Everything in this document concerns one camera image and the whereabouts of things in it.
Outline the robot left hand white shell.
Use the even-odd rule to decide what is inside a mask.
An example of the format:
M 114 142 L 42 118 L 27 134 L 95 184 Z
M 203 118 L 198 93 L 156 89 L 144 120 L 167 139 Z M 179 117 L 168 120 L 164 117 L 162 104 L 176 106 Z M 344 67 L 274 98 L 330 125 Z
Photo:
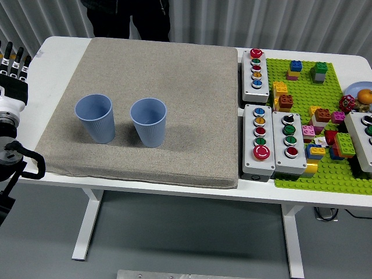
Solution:
M 16 56 L 10 63 L 13 43 L 9 41 L 1 59 L 1 113 L 19 114 L 28 102 L 28 68 L 31 63 L 31 56 L 27 55 L 24 62 L 21 62 L 24 48 L 20 47 Z

